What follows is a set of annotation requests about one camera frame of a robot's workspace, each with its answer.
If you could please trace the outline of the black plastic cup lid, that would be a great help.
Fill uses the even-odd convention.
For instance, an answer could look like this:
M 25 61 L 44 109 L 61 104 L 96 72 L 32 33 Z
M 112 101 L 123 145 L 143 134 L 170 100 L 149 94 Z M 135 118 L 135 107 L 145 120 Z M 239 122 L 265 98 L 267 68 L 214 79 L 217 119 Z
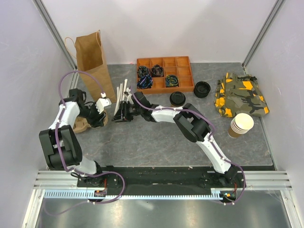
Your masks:
M 186 97 L 185 97 L 184 93 L 176 91 L 170 95 L 169 100 L 170 100 L 170 102 L 185 102 Z

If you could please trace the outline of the brown paper bag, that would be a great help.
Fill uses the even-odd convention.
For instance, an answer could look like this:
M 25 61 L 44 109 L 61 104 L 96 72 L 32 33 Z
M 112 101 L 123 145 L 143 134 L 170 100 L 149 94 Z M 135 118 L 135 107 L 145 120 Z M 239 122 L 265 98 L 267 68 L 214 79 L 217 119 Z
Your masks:
M 72 40 L 76 53 L 77 69 L 92 99 L 97 101 L 104 92 L 112 103 L 116 102 L 116 92 L 112 84 L 101 42 L 100 31 Z

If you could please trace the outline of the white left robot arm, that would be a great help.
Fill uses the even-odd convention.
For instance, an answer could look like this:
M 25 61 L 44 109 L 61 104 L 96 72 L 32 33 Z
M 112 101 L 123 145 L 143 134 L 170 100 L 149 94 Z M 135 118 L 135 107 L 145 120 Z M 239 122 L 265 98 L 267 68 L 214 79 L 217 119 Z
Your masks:
M 51 126 L 39 133 L 39 140 L 47 166 L 52 171 L 74 171 L 88 176 L 94 187 L 104 182 L 100 165 L 86 158 L 77 140 L 73 127 L 77 117 L 84 118 L 93 128 L 104 126 L 107 117 L 105 108 L 111 105 L 106 93 L 96 102 L 86 102 L 86 92 L 71 89 L 69 96 L 59 103 L 59 112 Z

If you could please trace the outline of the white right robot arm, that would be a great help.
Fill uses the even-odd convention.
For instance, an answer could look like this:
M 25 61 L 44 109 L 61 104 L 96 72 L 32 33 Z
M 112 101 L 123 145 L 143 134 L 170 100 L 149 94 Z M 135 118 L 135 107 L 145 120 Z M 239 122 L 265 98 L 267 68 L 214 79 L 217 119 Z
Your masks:
M 236 178 L 237 167 L 229 160 L 216 143 L 211 123 L 192 104 L 180 107 L 165 107 L 151 104 L 142 92 L 128 94 L 127 100 L 117 103 L 113 122 L 130 122 L 134 116 L 141 116 L 148 122 L 176 124 L 184 137 L 197 144 L 213 165 L 218 183 L 230 186 Z

